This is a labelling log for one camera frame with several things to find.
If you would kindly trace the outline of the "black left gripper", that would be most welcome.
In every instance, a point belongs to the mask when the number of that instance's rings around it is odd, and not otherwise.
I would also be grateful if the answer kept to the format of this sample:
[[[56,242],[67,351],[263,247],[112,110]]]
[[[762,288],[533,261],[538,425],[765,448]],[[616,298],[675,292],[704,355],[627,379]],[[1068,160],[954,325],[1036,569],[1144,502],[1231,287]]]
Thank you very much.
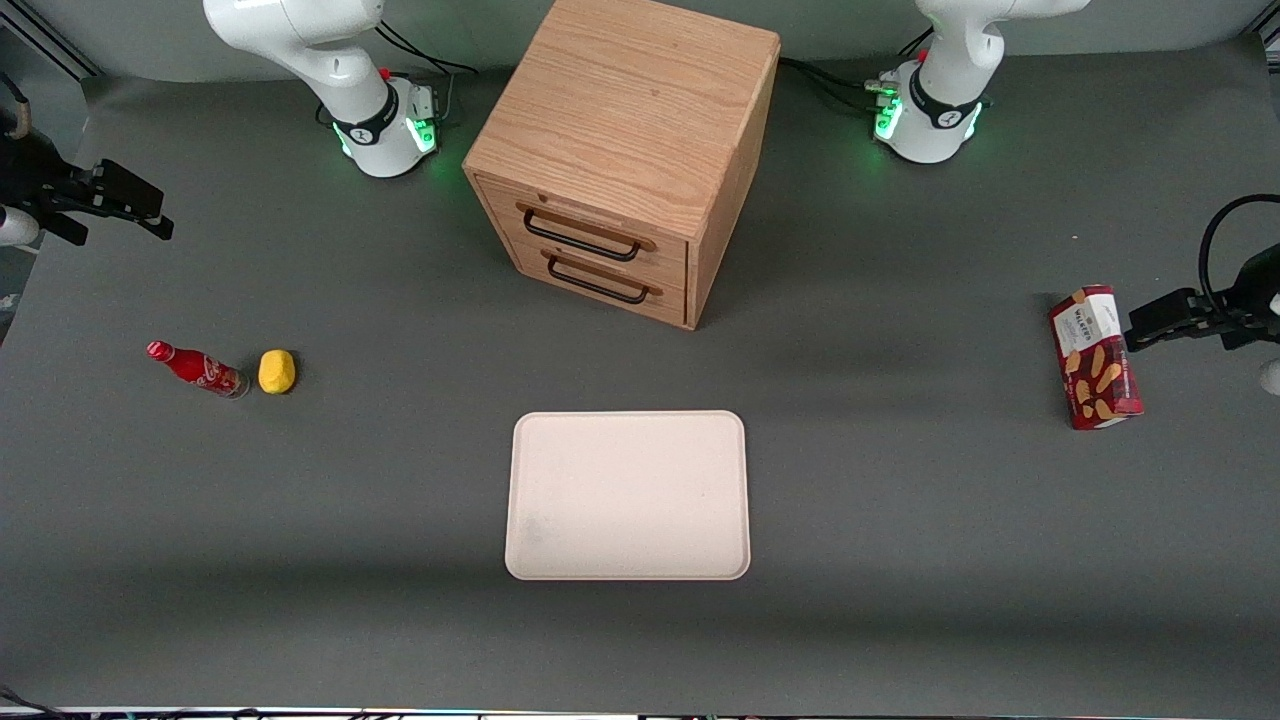
[[[1198,256],[1202,293],[1210,301],[1211,328],[1222,348],[1234,351],[1253,343],[1279,342],[1279,246],[1274,245],[1244,261],[1234,284],[1215,291],[1210,281],[1210,250]],[[1167,334],[1197,329],[1202,318],[1201,296],[1193,288],[1174,290],[1129,313],[1126,351],[1137,354],[1164,341]]]

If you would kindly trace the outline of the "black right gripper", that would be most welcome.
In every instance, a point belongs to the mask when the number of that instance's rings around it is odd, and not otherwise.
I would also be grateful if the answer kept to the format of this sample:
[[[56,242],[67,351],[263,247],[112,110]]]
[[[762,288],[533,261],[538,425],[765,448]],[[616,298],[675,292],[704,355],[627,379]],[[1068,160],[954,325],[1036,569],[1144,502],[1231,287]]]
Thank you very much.
[[[88,229],[69,211],[88,211],[97,196],[137,217],[134,223],[170,241],[174,223],[163,214],[164,192],[122,164],[102,159],[92,170],[65,161],[38,132],[3,133],[1,245],[26,246],[41,234],[83,246]]]

